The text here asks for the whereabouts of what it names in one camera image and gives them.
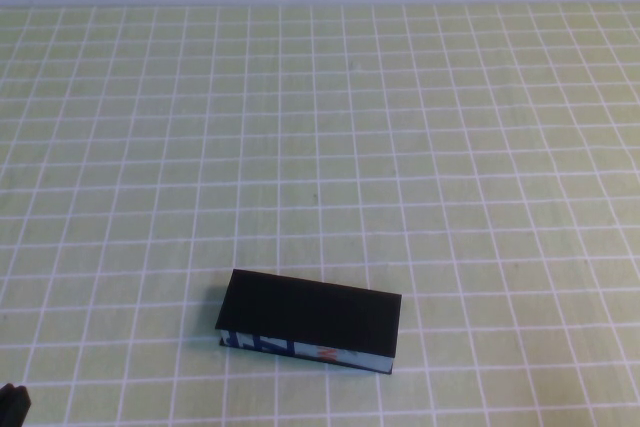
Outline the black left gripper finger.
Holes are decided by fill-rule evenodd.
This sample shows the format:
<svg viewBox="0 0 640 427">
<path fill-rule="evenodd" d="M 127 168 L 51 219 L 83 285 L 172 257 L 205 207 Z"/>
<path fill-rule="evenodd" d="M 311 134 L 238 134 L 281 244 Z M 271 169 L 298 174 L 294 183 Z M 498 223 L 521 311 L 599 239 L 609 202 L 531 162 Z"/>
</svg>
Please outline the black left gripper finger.
<svg viewBox="0 0 640 427">
<path fill-rule="evenodd" d="M 24 386 L 17 386 L 14 390 L 12 402 L 12 425 L 22 427 L 28 411 L 31 407 L 31 399 Z"/>
<path fill-rule="evenodd" d="M 15 386 L 11 383 L 5 384 L 1 388 L 1 427 L 11 425 L 11 404 Z"/>
</svg>

